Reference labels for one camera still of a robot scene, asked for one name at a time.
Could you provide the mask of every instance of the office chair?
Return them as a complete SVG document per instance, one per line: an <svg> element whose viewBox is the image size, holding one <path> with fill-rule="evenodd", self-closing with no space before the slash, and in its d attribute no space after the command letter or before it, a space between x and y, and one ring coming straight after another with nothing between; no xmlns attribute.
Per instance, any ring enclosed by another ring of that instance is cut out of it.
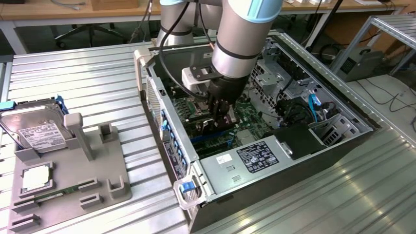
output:
<svg viewBox="0 0 416 234"><path fill-rule="evenodd" d="M89 47L93 47L91 37L94 35L94 33L93 33L94 30L121 38L122 39L122 43L127 42L127 39L118 32L111 30L111 29L114 29L114 24L113 23L109 23L109 28L110 29L99 27L101 24L102 23L87 23L87 24L83 24L81 27L77 27L77 25L73 24L71 25L71 30L69 32L66 32L65 34L58 35L57 37L54 36L55 46L58 48L65 48L65 43L61 40L67 38L69 36L82 32L82 31L87 31Z"/></svg>

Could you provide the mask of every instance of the green circuit board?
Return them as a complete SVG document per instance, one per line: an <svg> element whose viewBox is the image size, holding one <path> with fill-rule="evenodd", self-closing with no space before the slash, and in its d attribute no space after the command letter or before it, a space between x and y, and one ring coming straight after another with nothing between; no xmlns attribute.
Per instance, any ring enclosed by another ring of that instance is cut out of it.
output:
<svg viewBox="0 0 416 234"><path fill-rule="evenodd" d="M239 123L226 131L210 136L199 136L197 126L206 119L210 119L207 106L197 102L191 97L177 98L171 101L199 158L243 145L237 137L238 132L247 130L251 136L250 139L258 140L263 133L270 130L253 105L249 102L237 101L234 113L239 117Z"/></svg>

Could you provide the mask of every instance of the warning label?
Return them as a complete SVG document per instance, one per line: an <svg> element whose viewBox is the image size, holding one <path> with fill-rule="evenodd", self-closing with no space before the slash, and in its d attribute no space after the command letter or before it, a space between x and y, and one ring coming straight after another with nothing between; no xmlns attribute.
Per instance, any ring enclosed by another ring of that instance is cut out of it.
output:
<svg viewBox="0 0 416 234"><path fill-rule="evenodd" d="M45 149L65 143L63 136L54 123L19 129L18 133L34 150Z"/></svg>
<svg viewBox="0 0 416 234"><path fill-rule="evenodd" d="M263 141L235 151L250 173L261 171L275 164L278 160Z"/></svg>

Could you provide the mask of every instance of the hard drive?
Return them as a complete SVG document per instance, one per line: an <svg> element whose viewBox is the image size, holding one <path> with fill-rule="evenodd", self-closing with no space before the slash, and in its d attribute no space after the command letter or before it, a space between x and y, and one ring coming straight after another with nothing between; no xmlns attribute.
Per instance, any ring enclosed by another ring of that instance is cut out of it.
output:
<svg viewBox="0 0 416 234"><path fill-rule="evenodd" d="M62 102L53 98L0 104L0 126L13 138L19 149L33 148L45 153L66 147L73 133L63 127Z"/></svg>

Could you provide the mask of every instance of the power supply label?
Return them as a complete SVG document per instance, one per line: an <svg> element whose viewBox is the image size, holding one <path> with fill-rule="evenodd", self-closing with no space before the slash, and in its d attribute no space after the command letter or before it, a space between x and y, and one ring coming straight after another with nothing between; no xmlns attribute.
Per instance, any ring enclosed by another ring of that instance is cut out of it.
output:
<svg viewBox="0 0 416 234"><path fill-rule="evenodd" d="M235 151L250 173L255 173L278 163L263 141Z"/></svg>
<svg viewBox="0 0 416 234"><path fill-rule="evenodd" d="M65 139L54 123L18 130L34 150L65 143Z"/></svg>

